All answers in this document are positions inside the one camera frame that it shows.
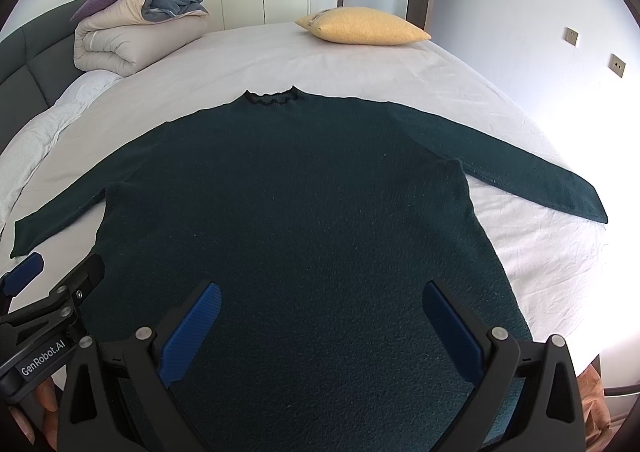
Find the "white bed sheet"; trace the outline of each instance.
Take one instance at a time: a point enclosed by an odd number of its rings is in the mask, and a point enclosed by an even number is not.
[[[264,94],[291,86],[436,113],[566,167],[521,109],[433,42],[345,46],[316,39],[292,23],[215,32],[122,80],[66,128],[12,210],[0,239],[0,273],[18,262],[9,259],[14,222],[124,143],[164,121],[231,102],[247,89]],[[468,182],[476,215],[533,338],[562,334],[580,373],[602,348],[596,303],[604,277],[604,226],[471,177]],[[45,270],[12,309],[46,296],[89,252],[103,213],[100,204],[36,248]]]

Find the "headboard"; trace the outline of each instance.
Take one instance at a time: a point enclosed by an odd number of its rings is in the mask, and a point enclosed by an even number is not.
[[[0,152],[83,73],[73,59],[78,22],[69,18],[85,1],[45,12],[0,42]]]

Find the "electrical outlet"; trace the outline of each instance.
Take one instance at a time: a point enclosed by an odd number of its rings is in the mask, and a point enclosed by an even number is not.
[[[616,57],[615,55],[611,54],[611,60],[609,60],[609,68],[613,73],[622,78],[623,74],[625,73],[626,64],[620,57]]]
[[[564,29],[564,40],[569,44],[576,46],[578,44],[578,32],[571,28]]]

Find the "blue gripper pad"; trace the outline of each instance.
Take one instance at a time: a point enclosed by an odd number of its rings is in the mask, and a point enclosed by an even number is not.
[[[44,269],[42,255],[33,252],[3,278],[2,291],[7,297],[15,297]]]
[[[185,376],[191,361],[216,321],[221,305],[220,288],[211,283],[167,339],[160,354],[158,369],[164,387],[169,387],[172,382],[177,382]]]
[[[422,308],[458,374],[476,387],[484,377],[482,348],[433,282],[422,291]]]

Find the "dark green sweater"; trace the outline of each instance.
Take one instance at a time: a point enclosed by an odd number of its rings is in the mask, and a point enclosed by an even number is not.
[[[94,248],[106,275],[82,306],[100,340],[216,282],[220,316],[171,387],[214,450],[428,450],[470,385],[422,311],[424,283],[443,279],[487,324],[530,337],[465,172],[606,222],[591,185],[512,145],[291,89],[129,142],[18,221],[12,255],[106,200]]]

